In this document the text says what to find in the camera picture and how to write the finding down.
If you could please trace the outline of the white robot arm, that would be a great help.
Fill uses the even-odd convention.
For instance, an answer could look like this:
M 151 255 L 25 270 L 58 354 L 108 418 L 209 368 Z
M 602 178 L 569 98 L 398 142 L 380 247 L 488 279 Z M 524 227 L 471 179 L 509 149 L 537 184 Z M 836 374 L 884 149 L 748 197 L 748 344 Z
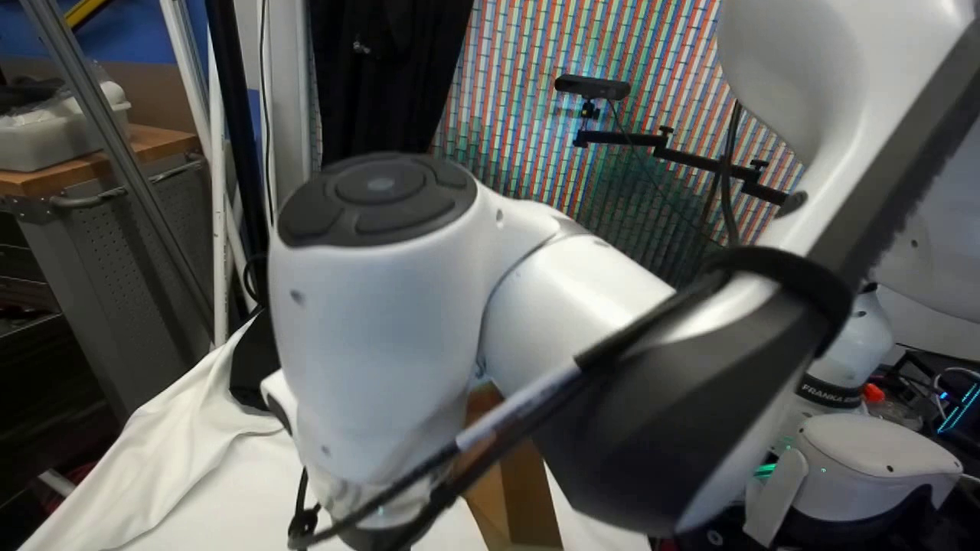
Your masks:
M 720 64 L 802 178 L 681 288 L 422 153 L 283 199 L 278 405 L 333 531 L 410 545 L 517 442 L 640 535 L 739 507 L 770 542 L 951 493 L 951 454 L 859 407 L 887 344 L 859 288 L 975 120 L 975 0 L 726 0 Z

